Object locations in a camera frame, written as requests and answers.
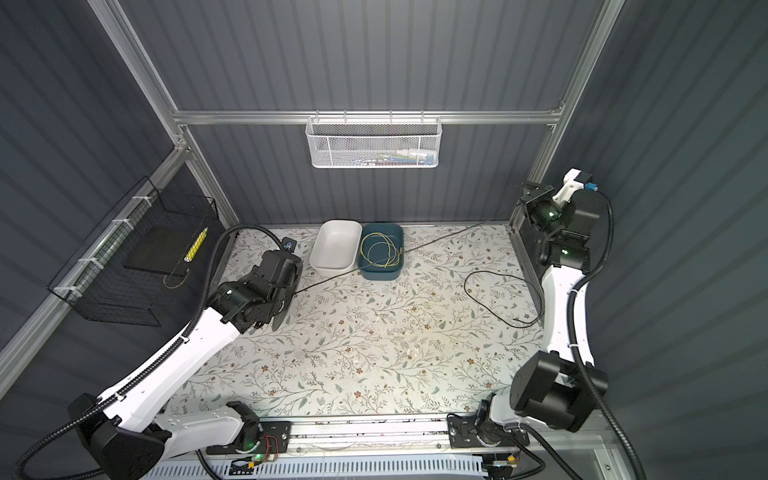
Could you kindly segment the grey foam spool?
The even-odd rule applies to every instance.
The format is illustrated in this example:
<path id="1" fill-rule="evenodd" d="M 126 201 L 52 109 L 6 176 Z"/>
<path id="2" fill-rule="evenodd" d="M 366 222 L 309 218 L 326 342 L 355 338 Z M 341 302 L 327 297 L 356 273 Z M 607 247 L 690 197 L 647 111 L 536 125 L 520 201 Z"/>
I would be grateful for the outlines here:
<path id="1" fill-rule="evenodd" d="M 281 264 L 275 282 L 275 296 L 271 311 L 271 328 L 277 331 L 284 322 L 292 299 L 298 289 L 303 270 L 303 261 L 296 256 L 286 258 Z"/>

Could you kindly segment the white plastic bin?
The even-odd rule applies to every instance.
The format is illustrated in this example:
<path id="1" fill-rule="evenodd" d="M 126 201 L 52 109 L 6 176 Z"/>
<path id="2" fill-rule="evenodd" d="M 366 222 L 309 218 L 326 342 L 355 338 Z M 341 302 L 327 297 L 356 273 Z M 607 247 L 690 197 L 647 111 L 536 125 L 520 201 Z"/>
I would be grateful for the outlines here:
<path id="1" fill-rule="evenodd" d="M 329 220 L 322 224 L 309 263 L 317 275 L 330 278 L 356 266 L 363 227 L 357 221 Z"/>

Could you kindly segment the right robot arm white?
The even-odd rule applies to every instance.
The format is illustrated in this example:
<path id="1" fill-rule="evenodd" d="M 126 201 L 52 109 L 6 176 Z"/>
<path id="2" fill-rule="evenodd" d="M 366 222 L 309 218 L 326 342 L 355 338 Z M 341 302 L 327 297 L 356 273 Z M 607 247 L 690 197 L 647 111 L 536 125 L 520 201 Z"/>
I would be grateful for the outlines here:
<path id="1" fill-rule="evenodd" d="M 524 438 L 543 437 L 520 423 L 530 417 L 552 429 L 578 431 L 600 410 L 624 449 L 636 478 L 646 476 L 639 455 L 604 400 L 608 377 L 594 365 L 587 335 L 588 283 L 604 268 L 612 249 L 609 230 L 598 262 L 590 259 L 588 241 L 600 216 L 614 220 L 609 198 L 591 174 L 572 168 L 560 189 L 526 183 L 520 199 L 525 218 L 542 237 L 539 261 L 545 271 L 540 298 L 544 348 L 515 374 L 510 386 L 482 401 L 474 432 L 483 446 L 503 442 L 524 450 Z"/>

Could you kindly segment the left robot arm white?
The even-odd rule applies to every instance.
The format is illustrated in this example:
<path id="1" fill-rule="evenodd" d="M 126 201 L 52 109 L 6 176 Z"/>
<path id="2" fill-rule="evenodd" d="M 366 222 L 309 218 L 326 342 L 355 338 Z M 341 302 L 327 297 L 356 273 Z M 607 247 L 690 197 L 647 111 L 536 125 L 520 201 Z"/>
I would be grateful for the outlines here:
<path id="1" fill-rule="evenodd" d="M 197 414 L 172 415 L 163 408 L 208 360 L 249 330 L 278 328 L 299 285 L 303 261 L 295 240 L 255 225 L 276 247 L 236 281 L 205 291 L 191 320 L 140 367 L 97 396 L 83 394 L 70 404 L 70 421 L 33 444 L 17 460 L 13 476 L 28 479 L 29 462 L 44 448 L 74 431 L 97 463 L 82 479 L 140 479 L 158 463 L 208 447 L 232 449 L 262 462 L 278 451 L 260 419 L 245 403 Z"/>

